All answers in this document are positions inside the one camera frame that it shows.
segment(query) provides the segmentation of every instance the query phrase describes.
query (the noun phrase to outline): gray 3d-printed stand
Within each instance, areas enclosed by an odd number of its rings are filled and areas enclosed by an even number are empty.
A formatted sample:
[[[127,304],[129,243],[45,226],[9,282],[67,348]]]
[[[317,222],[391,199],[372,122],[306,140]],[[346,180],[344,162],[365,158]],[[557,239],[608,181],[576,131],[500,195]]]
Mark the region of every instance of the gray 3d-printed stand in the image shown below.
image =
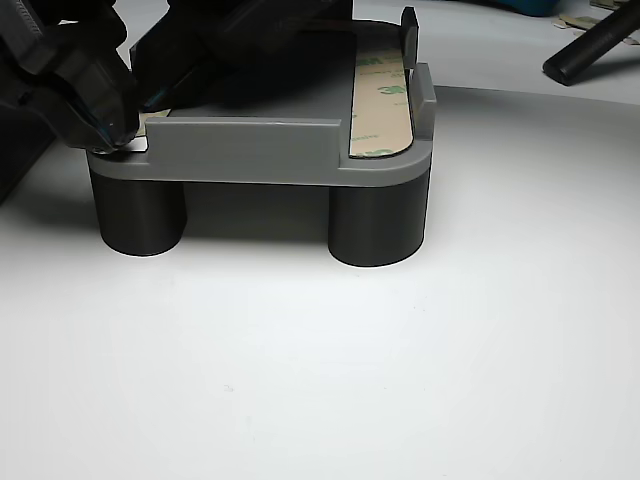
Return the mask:
[[[149,119],[146,152],[88,154],[104,241],[136,256],[173,248],[187,221],[184,182],[318,185],[331,187],[334,257],[380,266],[411,256],[424,238],[436,99],[428,66],[416,61],[412,8],[395,28],[414,130],[409,149],[349,156],[357,37],[307,32],[268,66],[216,85],[211,101]]]

